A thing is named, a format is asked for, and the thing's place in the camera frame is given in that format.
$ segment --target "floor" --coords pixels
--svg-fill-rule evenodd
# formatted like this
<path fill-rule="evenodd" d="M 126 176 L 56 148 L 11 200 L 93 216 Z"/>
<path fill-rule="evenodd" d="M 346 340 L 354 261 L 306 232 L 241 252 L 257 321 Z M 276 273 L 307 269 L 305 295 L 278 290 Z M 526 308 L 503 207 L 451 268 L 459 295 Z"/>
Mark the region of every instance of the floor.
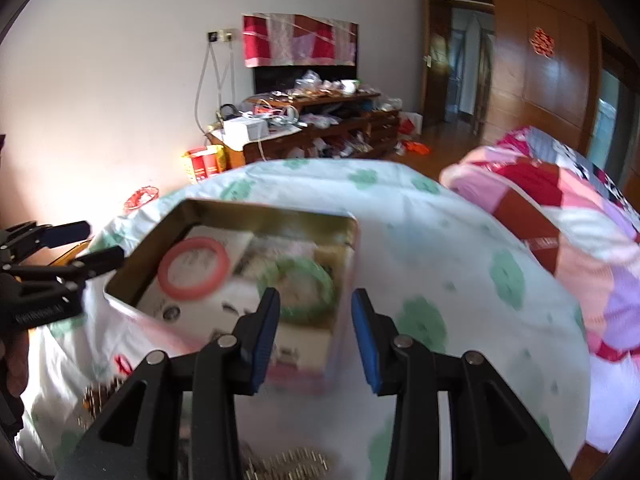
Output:
<path fill-rule="evenodd" d="M 438 179 L 444 168 L 459 161 L 479 144 L 479 139 L 471 133 L 470 124 L 460 120 L 427 127 L 419 140 L 431 148 L 429 155 L 407 152 L 405 155 L 389 155 L 386 160 L 405 164 L 433 180 Z M 606 457 L 606 454 L 585 444 L 571 468 L 572 479 L 589 480 Z"/>

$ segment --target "metal bolt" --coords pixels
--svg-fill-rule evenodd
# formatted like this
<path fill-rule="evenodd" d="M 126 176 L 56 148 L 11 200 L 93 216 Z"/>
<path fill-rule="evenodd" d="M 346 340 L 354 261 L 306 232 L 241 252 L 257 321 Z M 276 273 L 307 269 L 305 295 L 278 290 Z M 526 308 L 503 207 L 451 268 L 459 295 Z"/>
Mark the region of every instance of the metal bolt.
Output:
<path fill-rule="evenodd" d="M 218 338 L 218 346 L 220 348 L 231 348 L 232 346 L 235 346 L 237 342 L 238 339 L 236 339 L 236 336 L 231 334 L 221 335 Z"/>
<path fill-rule="evenodd" d="M 394 338 L 396 348 L 409 348 L 412 344 L 414 344 L 414 340 L 410 335 L 400 334 Z"/>
<path fill-rule="evenodd" d="M 162 350 L 152 350 L 146 355 L 145 360 L 150 365 L 158 365 L 164 361 L 164 352 Z"/>
<path fill-rule="evenodd" d="M 484 363 L 484 356 L 476 350 L 470 350 L 465 353 L 465 360 L 470 365 L 481 365 Z"/>

